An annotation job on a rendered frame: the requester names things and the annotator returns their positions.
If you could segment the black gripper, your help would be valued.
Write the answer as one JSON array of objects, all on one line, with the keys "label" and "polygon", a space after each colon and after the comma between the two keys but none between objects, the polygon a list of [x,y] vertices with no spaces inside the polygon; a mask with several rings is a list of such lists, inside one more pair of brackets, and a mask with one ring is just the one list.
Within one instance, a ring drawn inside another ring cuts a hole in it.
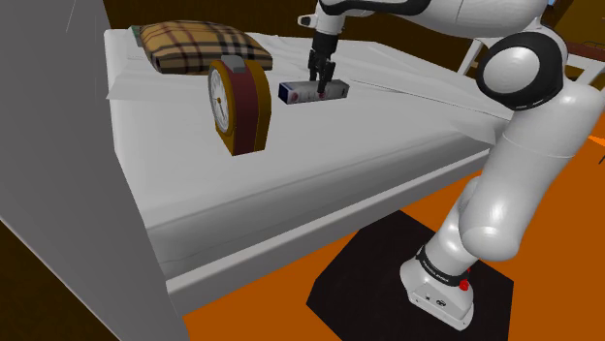
[{"label": "black gripper", "polygon": [[317,92],[323,94],[327,84],[334,75],[335,62],[332,55],[336,51],[338,36],[316,31],[312,39],[311,50],[308,55],[307,68],[309,79],[316,80],[319,77]]}]

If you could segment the blue and grey long box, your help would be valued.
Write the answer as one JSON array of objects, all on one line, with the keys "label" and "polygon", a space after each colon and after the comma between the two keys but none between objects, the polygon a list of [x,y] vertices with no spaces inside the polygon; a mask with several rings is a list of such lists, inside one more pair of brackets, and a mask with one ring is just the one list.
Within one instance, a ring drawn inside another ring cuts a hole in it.
[{"label": "blue and grey long box", "polygon": [[346,98],[350,88],[348,83],[340,79],[328,82],[322,93],[317,91],[318,86],[318,80],[280,82],[278,97],[286,105],[329,101]]}]

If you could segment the brown and maroon mantel clock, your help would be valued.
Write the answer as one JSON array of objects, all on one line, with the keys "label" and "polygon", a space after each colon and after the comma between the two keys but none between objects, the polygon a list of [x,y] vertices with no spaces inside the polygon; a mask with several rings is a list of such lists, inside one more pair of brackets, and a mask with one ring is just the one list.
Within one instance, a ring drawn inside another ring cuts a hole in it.
[{"label": "brown and maroon mantel clock", "polygon": [[264,150],[271,122],[271,93],[261,65],[237,55],[223,55],[210,63],[207,87],[216,132],[230,154]]}]

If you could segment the white bed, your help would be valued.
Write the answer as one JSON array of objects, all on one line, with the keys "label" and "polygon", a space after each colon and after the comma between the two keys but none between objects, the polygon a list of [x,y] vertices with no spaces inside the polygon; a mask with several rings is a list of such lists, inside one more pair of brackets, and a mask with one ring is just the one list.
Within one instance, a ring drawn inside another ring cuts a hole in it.
[{"label": "white bed", "polygon": [[204,77],[156,73],[100,0],[0,2],[0,219],[119,341],[479,169],[508,109],[473,81],[342,42],[347,98],[272,103],[232,156]]}]

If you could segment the tan plaid pillow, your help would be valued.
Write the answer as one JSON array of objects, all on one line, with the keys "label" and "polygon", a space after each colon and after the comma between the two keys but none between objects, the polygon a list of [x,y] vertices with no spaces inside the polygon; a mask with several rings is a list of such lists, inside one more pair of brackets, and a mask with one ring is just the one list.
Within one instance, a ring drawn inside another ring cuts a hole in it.
[{"label": "tan plaid pillow", "polygon": [[223,55],[237,55],[272,69],[272,56],[255,39],[229,25],[210,21],[169,20],[135,27],[151,66],[165,75],[206,75]]}]

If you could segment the black robot stand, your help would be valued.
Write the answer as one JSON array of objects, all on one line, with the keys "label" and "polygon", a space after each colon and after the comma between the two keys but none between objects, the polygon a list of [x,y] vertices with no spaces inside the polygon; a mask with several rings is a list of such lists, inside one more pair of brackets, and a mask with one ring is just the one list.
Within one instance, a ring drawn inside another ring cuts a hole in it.
[{"label": "black robot stand", "polygon": [[470,270],[466,329],[408,300],[399,268],[433,235],[401,211],[362,228],[317,277],[307,306],[342,341],[508,341],[514,282],[481,261]]}]

